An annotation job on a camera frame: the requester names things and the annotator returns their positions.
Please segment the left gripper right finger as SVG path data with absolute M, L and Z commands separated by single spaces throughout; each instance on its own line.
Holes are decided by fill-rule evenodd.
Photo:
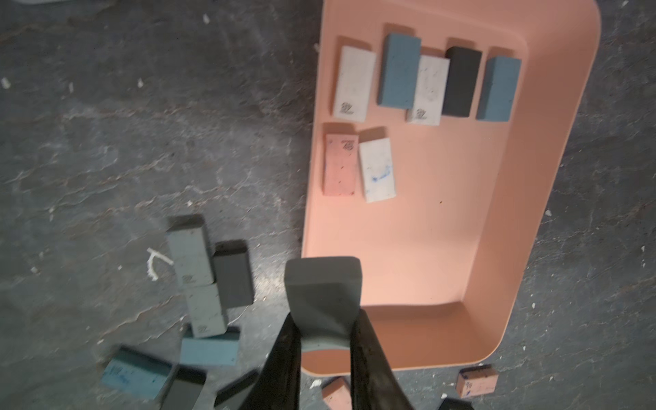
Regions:
M 350 334 L 353 409 L 412 409 L 364 309 Z

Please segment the teal eraser top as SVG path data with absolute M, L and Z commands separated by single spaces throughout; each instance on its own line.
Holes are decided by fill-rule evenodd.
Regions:
M 386 36 L 377 99 L 379 106 L 393 109 L 413 107 L 420 47 L 417 37 L 394 32 Z

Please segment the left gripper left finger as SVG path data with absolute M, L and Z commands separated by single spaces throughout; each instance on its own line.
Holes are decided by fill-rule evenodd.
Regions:
M 299 408 L 302 335 L 288 314 L 256 384 L 240 409 Z

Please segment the pink storage tray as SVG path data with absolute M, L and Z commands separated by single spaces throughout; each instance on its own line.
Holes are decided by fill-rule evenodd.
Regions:
M 420 56 L 483 53 L 467 118 L 410 124 L 377 103 L 390 33 Z M 302 254 L 360 260 L 361 305 L 396 370 L 480 362 L 499 346 L 596 57 L 593 1 L 326 1 Z M 343 46 L 376 54 L 364 122 L 332 115 Z M 478 121 L 490 58 L 522 61 L 508 122 Z M 325 137 L 359 136 L 353 196 L 325 196 Z M 396 197 L 367 203 L 359 145 L 391 140 Z

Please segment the white eraser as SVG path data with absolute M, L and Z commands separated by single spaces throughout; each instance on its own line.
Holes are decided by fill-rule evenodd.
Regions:
M 366 120 L 376 59 L 372 51 L 342 47 L 332 110 L 335 118 L 359 123 Z
M 375 203 L 396 197 L 391 140 L 379 138 L 359 145 L 364 198 Z
M 438 126 L 449 74 L 449 59 L 422 55 L 413 106 L 407 111 L 410 124 Z

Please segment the white eraser front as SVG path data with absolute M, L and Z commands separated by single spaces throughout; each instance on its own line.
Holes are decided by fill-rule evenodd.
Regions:
M 396 197 L 391 140 L 379 138 L 359 145 L 364 198 L 375 203 Z

